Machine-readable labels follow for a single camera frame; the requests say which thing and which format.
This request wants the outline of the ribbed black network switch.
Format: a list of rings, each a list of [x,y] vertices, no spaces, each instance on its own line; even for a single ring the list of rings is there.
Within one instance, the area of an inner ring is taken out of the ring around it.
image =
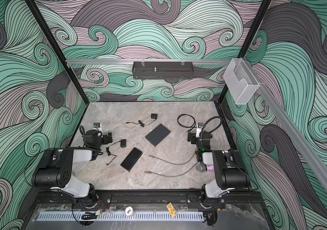
[[[137,148],[133,148],[120,166],[130,172],[141,156],[142,151]]]

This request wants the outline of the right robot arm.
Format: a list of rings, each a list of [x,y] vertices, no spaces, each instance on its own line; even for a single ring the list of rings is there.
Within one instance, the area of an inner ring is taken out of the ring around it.
[[[187,140],[196,145],[194,155],[199,172],[214,172],[214,179],[201,188],[200,201],[215,200],[230,192],[251,191],[251,179],[237,166],[235,150],[212,150],[212,133],[222,125],[222,118],[212,117],[205,123],[193,121]]]

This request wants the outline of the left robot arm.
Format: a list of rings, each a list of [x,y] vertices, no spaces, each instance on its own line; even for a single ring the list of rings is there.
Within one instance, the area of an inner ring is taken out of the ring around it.
[[[72,174],[74,163],[90,162],[103,155],[101,146],[113,142],[112,133],[103,134],[98,129],[87,132],[80,126],[83,147],[47,149],[32,176],[32,186],[43,190],[59,190],[76,200],[97,203],[98,196],[92,184],[82,182]]]

